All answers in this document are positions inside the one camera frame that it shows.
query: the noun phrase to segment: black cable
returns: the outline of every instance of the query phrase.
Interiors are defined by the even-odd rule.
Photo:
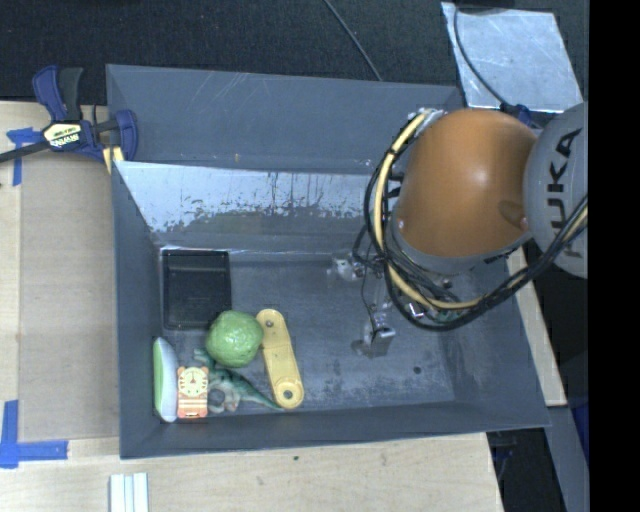
[[[345,23],[345,21],[342,19],[342,16],[340,16],[340,14],[338,13],[338,11],[336,10],[336,8],[331,5],[331,2],[329,2],[329,0],[322,0],[325,5],[329,8],[329,10],[333,13],[333,15],[336,17],[336,19],[338,20],[338,22],[340,23],[340,25],[342,25],[342,28],[345,30],[345,32],[347,34],[349,34],[349,37],[351,38],[351,40],[353,41],[353,44],[356,45],[356,47],[358,48],[358,50],[360,51],[360,54],[364,57],[364,60],[367,61],[367,64],[369,65],[369,67],[371,68],[371,71],[373,71],[373,74],[376,75],[376,78],[378,80],[380,80],[381,82],[383,82],[384,80],[382,80],[382,77],[380,76],[380,73],[378,73],[378,70],[376,69],[376,67],[373,65],[373,62],[371,61],[371,59],[369,58],[369,56],[367,55],[367,52],[364,51],[364,48],[362,47],[362,45],[360,44],[360,42],[358,41],[358,39],[356,38],[355,34],[353,32],[351,32],[351,29],[347,26],[347,24]]]
[[[585,196],[580,204],[575,208],[572,215],[569,217],[569,219],[567,219],[567,222],[565,222],[563,228],[556,235],[556,238],[547,248],[545,253],[540,257],[540,259],[538,259],[533,265],[522,269],[520,272],[515,273],[513,276],[505,280],[502,285],[497,287],[491,294],[484,297],[478,304],[468,308],[464,313],[461,313],[460,316],[453,320],[447,321],[443,324],[433,325],[425,324],[414,318],[400,302],[400,298],[395,290],[395,285],[393,284],[391,276],[388,272],[388,267],[385,267],[385,281],[387,284],[389,297],[391,298],[391,301],[396,306],[400,314],[420,329],[442,332],[462,327],[463,325],[466,325],[472,320],[475,320],[485,312],[493,309],[494,307],[500,305],[505,300],[515,295],[523,286],[525,286],[532,279],[535,279],[542,272],[544,272],[551,265],[551,263],[553,263],[555,257],[560,254],[560,252],[562,252],[568,245],[573,243],[573,241],[586,229],[586,226],[583,225],[579,229],[577,229],[576,232],[571,235],[571,237],[563,240],[568,231],[572,229],[573,223],[581,214],[581,211],[583,210],[583,207],[586,205],[586,203],[587,196]]]
[[[458,31],[458,13],[460,12],[460,8],[456,7],[455,11],[453,13],[453,35],[456,39],[456,44],[458,45],[458,49],[460,50],[460,54],[462,55],[462,58],[464,59],[464,61],[467,63],[467,66],[469,66],[469,69],[471,69],[472,73],[474,75],[476,75],[476,77],[478,78],[478,80],[480,80],[480,83],[482,85],[484,85],[484,87],[500,102],[500,103],[504,103],[506,105],[511,105],[511,103],[509,103],[507,100],[505,100],[493,87],[491,87],[491,85],[489,85],[489,83],[483,78],[483,76],[480,74],[480,72],[476,69],[476,67],[473,65],[473,63],[471,62],[471,59],[469,59],[469,56],[467,55],[466,50],[464,49],[464,46],[462,45],[462,41],[460,40],[460,34]]]

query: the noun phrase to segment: wooden table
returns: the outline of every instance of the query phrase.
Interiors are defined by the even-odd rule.
[[[4,137],[8,129],[40,129],[47,123],[46,110],[37,104],[0,102],[0,151],[13,148]],[[78,162],[75,156],[34,156],[25,159],[25,173],[38,165],[61,168],[68,159]],[[0,166],[0,405],[27,391],[18,389],[18,368],[25,336],[21,218],[29,212],[23,211],[22,188],[11,186],[11,176],[12,165]],[[511,271],[523,261],[521,253],[510,258]],[[564,405],[533,288],[521,290],[518,301],[547,405]],[[46,373],[49,361],[34,364]],[[29,385],[26,379],[21,382]],[[119,459],[117,437],[71,439],[68,460],[0,470],[0,510],[103,511],[110,475],[138,472],[148,474],[150,509],[156,512],[503,510],[484,434],[137,461]]]

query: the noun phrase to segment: gray bin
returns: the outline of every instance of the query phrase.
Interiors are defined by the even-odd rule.
[[[367,442],[548,424],[515,300],[448,333],[397,312],[385,357],[356,355],[360,283],[331,279],[362,226],[364,186],[407,115],[460,108],[451,87],[108,67],[109,107],[138,116],[135,162],[112,174],[122,457]],[[301,407],[163,423],[152,341],[189,364],[204,329],[163,322],[166,248],[229,254],[234,309],[278,309],[305,387]],[[504,261],[463,281],[477,294]],[[269,393],[261,357],[241,373]]]

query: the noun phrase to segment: yellow cable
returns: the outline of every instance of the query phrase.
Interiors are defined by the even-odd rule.
[[[426,119],[427,115],[430,112],[420,113],[416,115],[412,121],[407,125],[407,127],[400,133],[398,138],[395,140],[393,145],[391,146],[391,151],[388,152],[382,161],[382,165],[380,166],[380,175],[378,176],[378,183],[376,184],[375,196],[373,202],[373,231],[376,237],[376,241],[380,247],[384,246],[384,230],[382,229],[382,198],[384,192],[384,186],[387,182],[388,176],[391,172],[391,166],[396,159],[395,153],[397,153],[400,148],[415,134],[416,130],[422,124],[422,122]],[[584,207],[583,212],[574,222],[572,228],[567,232],[565,236],[565,240],[567,240],[573,233],[575,233],[576,229],[582,224],[582,222],[587,218],[587,207]],[[459,309],[468,309],[475,305],[477,305],[486,295],[482,295],[475,299],[466,301],[466,302],[445,302],[441,300],[437,300],[434,298],[427,299],[420,292],[418,292],[415,288],[407,284],[407,282],[400,277],[400,275],[395,271],[395,269],[391,265],[387,265],[389,269],[389,276],[393,283],[400,289],[402,293],[407,295],[410,299],[414,300],[431,309],[446,309],[446,310],[459,310]],[[524,279],[524,274],[511,283],[509,288],[513,288],[516,284]]]

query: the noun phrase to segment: green ball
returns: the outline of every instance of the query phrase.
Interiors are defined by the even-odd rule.
[[[220,365],[240,368],[256,355],[264,332],[260,323],[241,311],[225,311],[211,324],[205,348]]]

